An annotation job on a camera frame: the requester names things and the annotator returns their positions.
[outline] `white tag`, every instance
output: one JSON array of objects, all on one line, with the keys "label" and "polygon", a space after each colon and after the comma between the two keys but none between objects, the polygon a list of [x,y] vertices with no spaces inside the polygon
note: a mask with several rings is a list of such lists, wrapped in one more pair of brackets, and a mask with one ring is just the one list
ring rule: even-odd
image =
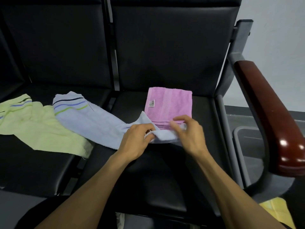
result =
[{"label": "white tag", "polygon": [[155,100],[149,102],[149,107],[153,108],[155,106]]}]

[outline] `folded pink towel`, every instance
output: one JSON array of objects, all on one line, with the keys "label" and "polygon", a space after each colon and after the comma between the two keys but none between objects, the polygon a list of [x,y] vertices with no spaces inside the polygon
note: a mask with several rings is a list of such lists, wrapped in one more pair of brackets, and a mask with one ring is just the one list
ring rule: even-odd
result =
[{"label": "folded pink towel", "polygon": [[192,117],[192,92],[181,89],[149,88],[145,111],[160,129],[168,129],[169,121],[180,115]]}]

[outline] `yellow towel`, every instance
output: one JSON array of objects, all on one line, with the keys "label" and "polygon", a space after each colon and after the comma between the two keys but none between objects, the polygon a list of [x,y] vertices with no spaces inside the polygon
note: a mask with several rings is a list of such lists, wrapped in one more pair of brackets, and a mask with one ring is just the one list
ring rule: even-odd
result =
[{"label": "yellow towel", "polygon": [[34,150],[75,154],[88,158],[93,144],[66,129],[53,106],[32,102],[27,94],[0,103],[0,134],[14,134]]},{"label": "yellow towel", "polygon": [[260,204],[266,211],[268,211],[279,222],[295,229],[291,214],[287,208],[286,201],[282,198],[274,198]]}]

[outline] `glossy wooden armrest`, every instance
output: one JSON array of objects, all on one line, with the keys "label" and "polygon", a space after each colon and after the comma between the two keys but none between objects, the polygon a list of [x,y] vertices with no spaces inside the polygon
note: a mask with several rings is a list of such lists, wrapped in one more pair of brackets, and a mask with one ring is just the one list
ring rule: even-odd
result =
[{"label": "glossy wooden armrest", "polygon": [[252,61],[237,61],[234,69],[263,135],[269,171],[305,175],[305,139],[284,104]]}]

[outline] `light blue towel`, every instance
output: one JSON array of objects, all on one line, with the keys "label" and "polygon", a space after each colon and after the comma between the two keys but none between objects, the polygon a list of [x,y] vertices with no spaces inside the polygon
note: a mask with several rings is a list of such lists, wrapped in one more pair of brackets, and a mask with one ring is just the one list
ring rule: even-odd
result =
[{"label": "light blue towel", "polygon": [[[126,124],[116,116],[87,101],[82,95],[69,92],[57,94],[53,100],[54,113],[67,129],[103,146],[118,149],[124,133],[135,124],[152,123],[142,111],[138,120]],[[179,139],[174,131],[160,130],[154,123],[156,138],[151,143],[171,143]]]}]

